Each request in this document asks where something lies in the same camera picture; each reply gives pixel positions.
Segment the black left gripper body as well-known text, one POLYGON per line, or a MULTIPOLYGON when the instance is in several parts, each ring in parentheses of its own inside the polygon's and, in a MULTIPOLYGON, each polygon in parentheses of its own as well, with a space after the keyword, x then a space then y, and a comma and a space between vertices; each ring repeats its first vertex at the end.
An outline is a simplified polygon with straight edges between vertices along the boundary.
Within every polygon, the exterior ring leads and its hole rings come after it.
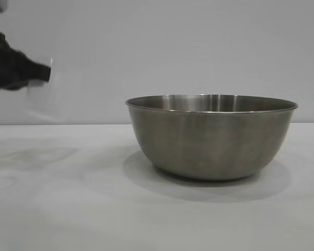
POLYGON ((14 50, 6 41, 6 37, 0 32, 0 90, 12 83, 23 82, 15 68, 14 50))

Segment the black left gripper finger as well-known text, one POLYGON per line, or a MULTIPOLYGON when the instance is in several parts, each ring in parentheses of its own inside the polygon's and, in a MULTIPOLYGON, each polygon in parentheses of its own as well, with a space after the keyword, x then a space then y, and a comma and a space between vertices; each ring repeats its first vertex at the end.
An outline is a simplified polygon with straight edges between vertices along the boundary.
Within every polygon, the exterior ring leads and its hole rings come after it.
POLYGON ((30 80, 38 80, 48 83, 51 76, 51 66, 28 60, 26 65, 26 77, 30 80))
POLYGON ((26 88, 28 86, 28 83, 28 81, 12 83, 8 86, 5 86, 5 90, 21 90, 23 88, 26 88))

